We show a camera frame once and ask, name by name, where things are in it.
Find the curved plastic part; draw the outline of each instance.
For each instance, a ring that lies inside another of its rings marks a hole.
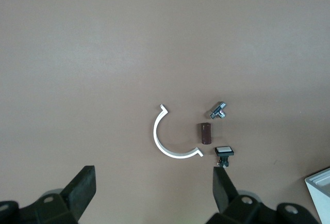
[[[154,125],[154,140],[155,140],[156,146],[159,148],[159,150],[162,151],[163,154],[165,154],[169,157],[172,157],[172,158],[190,158],[196,154],[199,154],[200,157],[202,157],[203,153],[201,152],[201,150],[199,150],[199,148],[195,148],[187,153],[174,153],[174,152],[171,152],[170,150],[166,149],[160,143],[160,141],[157,137],[157,126],[158,126],[160,120],[168,113],[168,110],[162,104],[160,105],[160,108],[162,109],[162,112],[159,113],[158,117],[156,118],[155,125]]]

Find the beige surface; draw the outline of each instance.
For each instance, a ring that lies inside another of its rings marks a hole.
[[[1,200],[95,165],[81,223],[204,223],[213,148],[230,145],[238,189],[316,215],[303,179],[330,165],[329,0],[0,0],[0,46]],[[204,157],[157,149],[159,104],[163,144]]]

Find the dark brown tube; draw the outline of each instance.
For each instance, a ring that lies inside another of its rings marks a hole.
[[[212,143],[211,123],[209,122],[201,123],[201,131],[202,131],[202,143],[205,145],[211,144]]]

